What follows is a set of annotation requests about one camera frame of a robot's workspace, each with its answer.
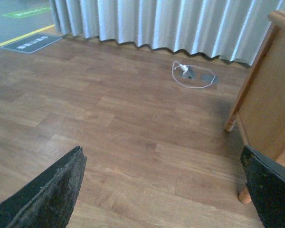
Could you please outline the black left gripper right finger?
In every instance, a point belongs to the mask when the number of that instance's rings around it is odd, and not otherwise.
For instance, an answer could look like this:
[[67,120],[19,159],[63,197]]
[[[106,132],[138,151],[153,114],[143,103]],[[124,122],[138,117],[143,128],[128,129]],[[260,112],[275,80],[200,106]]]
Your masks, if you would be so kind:
[[285,228],[285,167],[245,145],[240,157],[252,202],[265,228]]

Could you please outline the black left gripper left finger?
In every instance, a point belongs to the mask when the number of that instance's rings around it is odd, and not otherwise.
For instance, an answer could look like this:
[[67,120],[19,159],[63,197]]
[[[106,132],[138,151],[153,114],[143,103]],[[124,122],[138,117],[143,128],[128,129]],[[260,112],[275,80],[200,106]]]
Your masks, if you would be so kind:
[[0,228],[65,228],[81,189],[87,158],[76,146],[0,203]]

